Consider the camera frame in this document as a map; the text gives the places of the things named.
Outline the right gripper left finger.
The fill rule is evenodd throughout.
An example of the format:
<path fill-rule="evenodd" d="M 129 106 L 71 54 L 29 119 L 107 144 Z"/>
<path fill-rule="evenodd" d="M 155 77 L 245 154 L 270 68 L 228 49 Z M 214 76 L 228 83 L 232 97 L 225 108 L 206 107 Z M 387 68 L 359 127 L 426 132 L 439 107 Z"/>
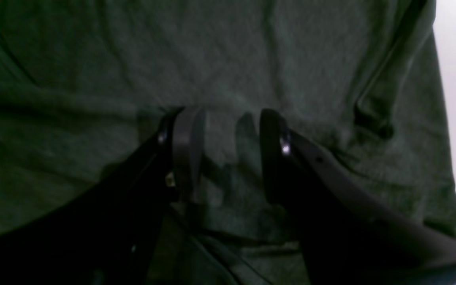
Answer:
<path fill-rule="evenodd" d="M 179 108 L 101 182 L 0 235 L 0 285 L 139 285 L 172 202 L 196 201 L 206 112 Z"/>

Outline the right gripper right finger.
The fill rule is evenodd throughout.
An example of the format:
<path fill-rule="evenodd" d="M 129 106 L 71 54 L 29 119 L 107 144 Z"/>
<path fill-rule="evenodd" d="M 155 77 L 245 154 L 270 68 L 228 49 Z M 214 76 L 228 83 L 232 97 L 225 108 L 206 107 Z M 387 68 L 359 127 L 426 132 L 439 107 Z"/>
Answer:
<path fill-rule="evenodd" d="M 297 231 L 313 285 L 456 285 L 456 240 L 377 202 L 275 110 L 259 119 L 268 202 Z"/>

